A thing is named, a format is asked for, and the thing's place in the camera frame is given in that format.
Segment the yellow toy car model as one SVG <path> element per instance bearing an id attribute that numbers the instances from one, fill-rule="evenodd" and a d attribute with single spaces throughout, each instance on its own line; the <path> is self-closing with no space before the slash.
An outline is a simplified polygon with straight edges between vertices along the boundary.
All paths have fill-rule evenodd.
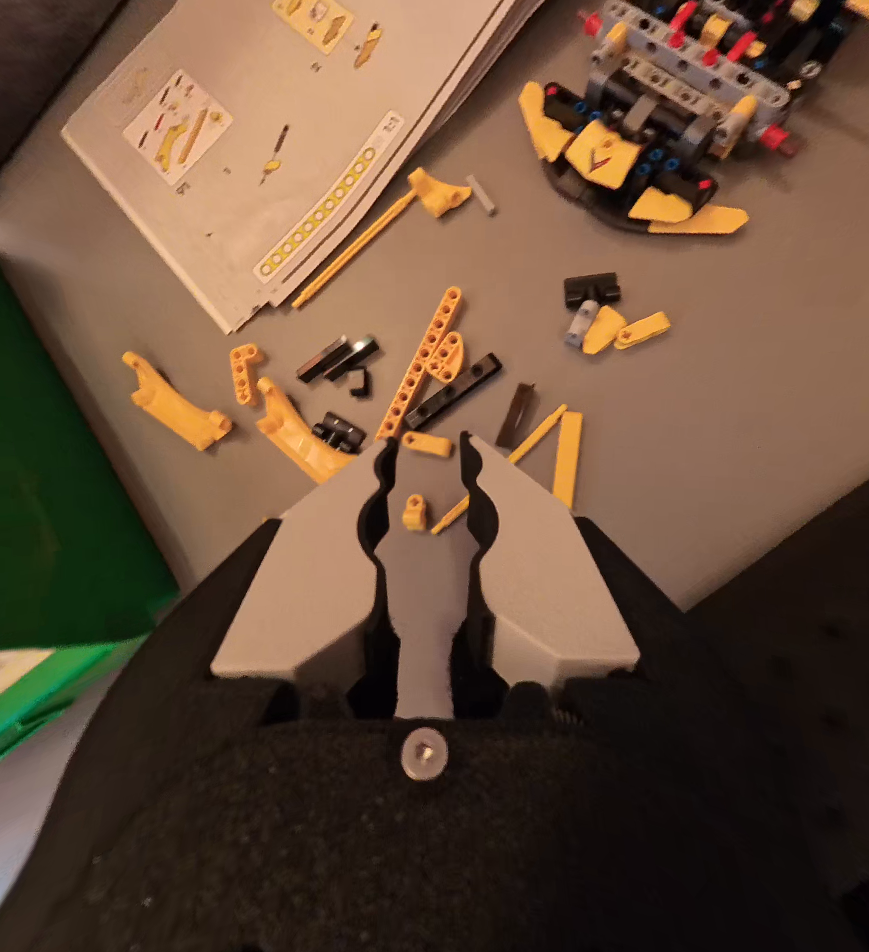
<path id="1" fill-rule="evenodd" d="M 708 163 L 793 156 L 785 121 L 858 20 L 869 1 L 603 2 L 583 16 L 584 91 L 528 82 L 518 97 L 547 182 L 625 232 L 716 205 Z"/>

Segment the yellow pointed flat piece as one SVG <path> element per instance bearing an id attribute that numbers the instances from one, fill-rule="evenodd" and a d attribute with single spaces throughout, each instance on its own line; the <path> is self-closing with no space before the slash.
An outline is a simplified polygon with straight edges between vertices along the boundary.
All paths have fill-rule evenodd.
<path id="1" fill-rule="evenodd" d="M 705 205 L 682 222 L 651 222 L 647 232 L 659 235 L 727 236 L 743 228 L 749 220 L 749 214 L 743 209 Z"/>

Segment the black toy connector block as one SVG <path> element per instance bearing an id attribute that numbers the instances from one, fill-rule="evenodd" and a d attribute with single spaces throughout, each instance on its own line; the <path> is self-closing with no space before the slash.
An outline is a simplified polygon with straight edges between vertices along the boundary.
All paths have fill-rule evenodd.
<path id="1" fill-rule="evenodd" d="M 563 281 L 564 305 L 570 311 L 593 301 L 599 305 L 619 303 L 622 291 L 614 271 L 574 276 Z"/>

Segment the green storage bin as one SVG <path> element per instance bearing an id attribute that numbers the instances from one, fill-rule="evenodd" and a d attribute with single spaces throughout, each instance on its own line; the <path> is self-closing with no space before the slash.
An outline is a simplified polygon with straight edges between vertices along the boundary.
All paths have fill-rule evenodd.
<path id="1" fill-rule="evenodd" d="M 175 579 L 0 269 L 0 760 L 143 644 Z"/>

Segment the yellow thin toy strip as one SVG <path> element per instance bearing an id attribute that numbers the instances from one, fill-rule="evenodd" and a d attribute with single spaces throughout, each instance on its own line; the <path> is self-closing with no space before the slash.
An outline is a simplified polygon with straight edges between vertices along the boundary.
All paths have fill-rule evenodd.
<path id="1" fill-rule="evenodd" d="M 386 230 L 417 198 L 414 188 L 398 199 L 375 222 L 373 222 L 351 245 L 339 254 L 335 260 L 325 268 L 318 277 L 314 278 L 290 303 L 291 308 L 299 309 L 316 296 L 330 283 L 348 264 L 355 259 L 369 244 L 371 244 L 384 230 Z"/>

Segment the black long toy beam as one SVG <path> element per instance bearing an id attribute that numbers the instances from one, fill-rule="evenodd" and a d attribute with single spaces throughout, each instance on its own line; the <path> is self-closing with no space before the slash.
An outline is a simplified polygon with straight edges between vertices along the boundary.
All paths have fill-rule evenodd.
<path id="1" fill-rule="evenodd" d="M 478 388 L 485 386 L 503 370 L 496 355 L 488 352 L 483 358 L 462 371 L 451 383 L 441 387 L 405 417 L 408 431 L 424 432 L 456 406 L 470 398 Z"/>

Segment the scattered yellow toy pieces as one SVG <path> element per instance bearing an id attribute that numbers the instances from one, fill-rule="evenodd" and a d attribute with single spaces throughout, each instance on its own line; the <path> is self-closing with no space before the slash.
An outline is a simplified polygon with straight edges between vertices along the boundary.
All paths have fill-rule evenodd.
<path id="1" fill-rule="evenodd" d="M 603 304 L 583 341 L 583 351 L 592 354 L 593 344 L 598 345 L 601 350 L 607 346 L 617 350 L 628 349 L 665 332 L 669 327 L 669 321 L 662 312 L 628 325 L 614 307 Z M 252 380 L 250 371 L 261 357 L 262 352 L 255 345 L 232 350 L 230 366 L 238 401 L 249 406 L 256 404 L 258 398 L 262 397 L 264 415 L 256 423 L 260 432 L 314 482 L 326 482 L 355 459 L 366 439 L 364 431 L 350 426 L 331 413 L 326 415 L 323 422 L 308 425 L 285 392 L 270 378 L 262 377 L 256 382 Z M 137 389 L 131 394 L 131 400 L 196 449 L 204 451 L 210 448 L 232 430 L 229 417 L 220 411 L 203 411 L 197 408 L 173 389 L 143 357 L 128 351 L 123 354 L 122 360 L 134 370 L 138 382 Z M 428 376 L 419 388 L 410 411 L 441 387 L 453 382 L 462 371 L 473 364 L 464 366 L 463 363 L 464 341 L 452 325 L 436 356 L 428 362 Z M 519 462 L 559 424 L 561 433 L 552 492 L 555 498 L 567 506 L 573 503 L 579 468 L 582 422 L 582 413 L 570 411 L 567 406 L 561 405 L 515 446 L 509 455 L 512 464 Z M 431 435 L 429 430 L 430 428 L 424 432 L 408 431 L 403 424 L 396 438 L 408 449 L 440 458 L 449 457 L 452 453 L 451 440 Z"/>

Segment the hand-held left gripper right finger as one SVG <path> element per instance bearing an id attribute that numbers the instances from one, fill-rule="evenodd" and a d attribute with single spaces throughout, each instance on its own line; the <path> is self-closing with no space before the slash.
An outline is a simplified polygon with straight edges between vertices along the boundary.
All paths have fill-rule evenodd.
<path id="1" fill-rule="evenodd" d="M 464 619 L 473 668 L 547 688 L 633 670 L 640 651 L 570 509 L 469 433 L 461 473 L 477 545 Z"/>

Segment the dark brown flat toy piece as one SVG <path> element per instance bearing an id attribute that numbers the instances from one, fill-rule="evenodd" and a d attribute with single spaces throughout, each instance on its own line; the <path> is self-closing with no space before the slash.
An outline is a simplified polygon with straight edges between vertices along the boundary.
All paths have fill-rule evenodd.
<path id="1" fill-rule="evenodd" d="M 535 394 L 535 384 L 519 383 L 495 439 L 495 446 L 512 450 L 518 429 Z"/>

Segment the pale blue grey toy pin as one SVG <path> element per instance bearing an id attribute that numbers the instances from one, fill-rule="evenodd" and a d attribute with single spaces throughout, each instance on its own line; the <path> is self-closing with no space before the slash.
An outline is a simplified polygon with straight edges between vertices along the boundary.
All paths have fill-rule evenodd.
<path id="1" fill-rule="evenodd" d="M 574 350 L 583 350 L 583 341 L 595 321 L 601 305 L 595 299 L 583 301 L 576 309 L 569 329 L 565 333 L 564 343 Z"/>

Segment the dark toy box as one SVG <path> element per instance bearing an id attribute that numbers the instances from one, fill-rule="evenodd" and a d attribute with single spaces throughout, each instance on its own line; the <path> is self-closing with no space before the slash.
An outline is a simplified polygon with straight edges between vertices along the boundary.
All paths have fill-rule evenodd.
<path id="1" fill-rule="evenodd" d="M 0 171 L 121 1 L 0 1 Z"/>

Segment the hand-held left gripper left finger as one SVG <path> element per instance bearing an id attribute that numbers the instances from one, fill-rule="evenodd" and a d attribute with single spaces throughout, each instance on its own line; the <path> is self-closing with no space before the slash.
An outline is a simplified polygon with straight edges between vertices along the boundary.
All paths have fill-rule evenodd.
<path id="1" fill-rule="evenodd" d="M 215 677 L 397 698 L 399 638 L 376 555 L 397 455 L 393 439 L 374 443 L 283 514 L 212 660 Z"/>

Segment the instruction booklet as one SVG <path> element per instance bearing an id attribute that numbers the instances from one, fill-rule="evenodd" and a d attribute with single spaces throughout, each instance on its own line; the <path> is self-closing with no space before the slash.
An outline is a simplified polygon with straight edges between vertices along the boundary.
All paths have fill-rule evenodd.
<path id="1" fill-rule="evenodd" d="M 62 138 L 230 334 L 347 239 L 539 6 L 175 2 Z"/>

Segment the dark perforated pad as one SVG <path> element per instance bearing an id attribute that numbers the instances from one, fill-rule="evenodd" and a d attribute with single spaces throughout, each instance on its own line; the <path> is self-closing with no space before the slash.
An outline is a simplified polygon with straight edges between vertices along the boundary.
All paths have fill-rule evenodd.
<path id="1" fill-rule="evenodd" d="M 760 711 L 832 890 L 869 879 L 869 480 L 688 612 Z"/>

